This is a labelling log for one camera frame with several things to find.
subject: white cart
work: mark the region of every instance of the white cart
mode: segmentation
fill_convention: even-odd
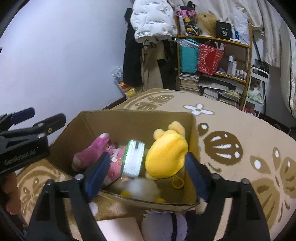
[[[248,91],[247,91],[247,94],[246,94],[246,99],[244,101],[244,107],[243,107],[243,110],[245,109],[246,105],[248,105],[247,103],[251,103],[254,105],[254,109],[257,109],[258,111],[258,114],[257,114],[257,118],[259,117],[261,111],[262,111],[262,108],[263,108],[263,105],[264,105],[264,100],[266,98],[266,93],[267,93],[267,87],[266,87],[266,84],[265,84],[265,93],[264,93],[264,96],[263,96],[263,99],[262,99],[262,103],[259,103],[259,102],[256,102],[250,98],[248,98],[248,92],[250,90],[250,86],[254,83],[258,83],[260,84],[260,87],[261,87],[261,95],[263,94],[263,82],[269,84],[269,73],[261,70],[261,69],[258,69],[258,68],[255,68],[253,67],[251,69],[251,78],[250,78],[250,81],[249,81],[249,86],[248,86]]]

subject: beige blanket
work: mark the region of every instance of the beige blanket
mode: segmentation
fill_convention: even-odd
[[[288,135],[232,106],[182,91],[148,90],[116,107],[122,108],[193,113],[200,135],[201,162],[225,179],[248,178],[252,182],[266,215],[271,240],[286,225],[296,209],[296,142]],[[30,165],[18,176],[22,214],[27,222],[48,178],[67,179],[46,160]],[[228,200],[216,239],[225,232],[230,205]],[[101,197],[93,200],[90,207],[96,220],[136,217],[140,222],[144,213],[143,209]],[[69,202],[66,209],[73,236],[81,239]]]

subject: white flower pattern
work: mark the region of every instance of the white flower pattern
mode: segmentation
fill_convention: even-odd
[[[192,105],[184,105],[183,106],[185,109],[192,110],[192,114],[195,116],[200,115],[201,113],[207,114],[207,115],[213,115],[214,112],[210,110],[203,110],[203,105],[202,104],[197,104],[196,106]]]

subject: white wall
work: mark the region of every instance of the white wall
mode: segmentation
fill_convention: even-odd
[[[111,72],[123,64],[128,7],[129,0],[30,0],[0,38],[0,114],[33,106],[35,117],[18,127],[60,112],[68,123],[121,98]]]
[[[260,56],[262,57],[264,36],[262,36],[258,31],[255,31],[254,37],[258,46]],[[255,63],[255,59],[258,59],[258,57],[255,49],[253,48],[252,64]],[[284,124],[287,127],[291,127],[296,123],[296,119],[292,117],[291,113],[287,109],[281,94],[281,70],[280,68],[269,66],[269,74],[270,84],[266,85],[266,115]]]

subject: red bag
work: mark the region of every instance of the red bag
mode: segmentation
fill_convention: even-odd
[[[197,68],[199,72],[213,75],[217,71],[218,64],[223,57],[224,51],[206,45],[206,43],[200,45]]]

